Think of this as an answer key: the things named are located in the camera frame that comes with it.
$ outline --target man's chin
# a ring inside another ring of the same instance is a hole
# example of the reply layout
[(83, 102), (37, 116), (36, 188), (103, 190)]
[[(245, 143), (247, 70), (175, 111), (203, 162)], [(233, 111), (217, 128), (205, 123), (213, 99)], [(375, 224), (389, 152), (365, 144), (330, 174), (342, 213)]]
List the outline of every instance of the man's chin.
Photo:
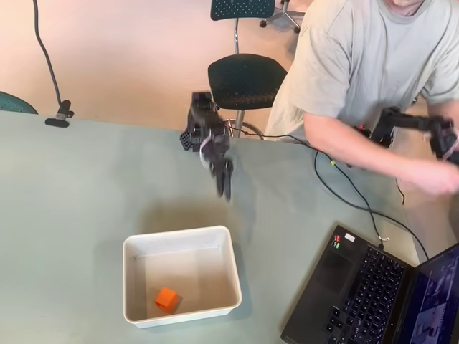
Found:
[(398, 7), (408, 7), (421, 4), (424, 0), (392, 0), (392, 3)]

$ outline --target beige floor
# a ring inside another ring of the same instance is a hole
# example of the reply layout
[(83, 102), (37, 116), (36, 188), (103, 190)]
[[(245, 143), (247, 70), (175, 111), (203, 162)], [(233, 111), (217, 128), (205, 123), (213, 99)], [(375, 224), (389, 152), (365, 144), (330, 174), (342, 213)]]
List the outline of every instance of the beige floor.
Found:
[[(40, 29), (62, 98), (76, 118), (181, 130), (191, 92), (208, 90), (207, 67), (233, 53), (233, 21), (212, 21), (210, 0), (41, 0)], [(311, 0), (292, 0), (295, 10)], [(33, 31), (31, 1), (0, 0), (0, 90), (33, 104), (43, 115), (57, 110), (54, 90)], [(257, 19), (240, 23), (240, 51), (263, 54), (288, 69), (297, 35), (278, 21), (264, 29)], [(264, 128), (269, 110), (247, 113)], [(222, 111), (225, 117), (233, 112)], [(403, 133), (400, 149), (429, 156), (416, 133)], [(447, 200), (410, 186), (407, 214), (434, 254), (455, 242)], [(427, 215), (435, 210), (436, 215)]]

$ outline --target leader arm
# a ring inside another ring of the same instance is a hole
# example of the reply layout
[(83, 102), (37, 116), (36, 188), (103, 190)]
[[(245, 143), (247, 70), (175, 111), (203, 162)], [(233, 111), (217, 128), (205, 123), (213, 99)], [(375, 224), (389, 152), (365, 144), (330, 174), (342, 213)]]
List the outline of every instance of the leader arm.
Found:
[(388, 107), (382, 111), (379, 122), (370, 139), (375, 143), (390, 147), (395, 128), (407, 128), (430, 135), (430, 147), (438, 159), (448, 160), (459, 165), (458, 132), (454, 122), (442, 116), (412, 116), (402, 113), (397, 107)]

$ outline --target laptop screen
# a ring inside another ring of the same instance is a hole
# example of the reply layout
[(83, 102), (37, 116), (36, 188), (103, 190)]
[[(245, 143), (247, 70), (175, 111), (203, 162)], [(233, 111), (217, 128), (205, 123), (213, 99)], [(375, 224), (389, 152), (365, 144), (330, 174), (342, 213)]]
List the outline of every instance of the laptop screen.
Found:
[(459, 246), (420, 267), (399, 344), (449, 344), (459, 307)]

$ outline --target table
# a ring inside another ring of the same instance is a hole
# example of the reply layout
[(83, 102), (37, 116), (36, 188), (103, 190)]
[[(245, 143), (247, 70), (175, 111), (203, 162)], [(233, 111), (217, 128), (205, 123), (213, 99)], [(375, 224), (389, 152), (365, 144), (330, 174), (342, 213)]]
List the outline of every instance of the table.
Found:
[[(0, 112), (0, 343), (281, 343), (280, 332), (336, 224), (374, 244), (369, 215), (335, 199), (301, 145), (233, 141), (233, 198), (179, 132)], [(325, 158), (331, 187), (361, 204)], [(349, 171), (370, 204), (405, 221), (394, 181)], [(123, 318), (122, 243), (132, 234), (222, 224), (243, 301), (228, 316), (139, 330)], [(417, 263), (411, 236), (377, 218), (388, 251)]]

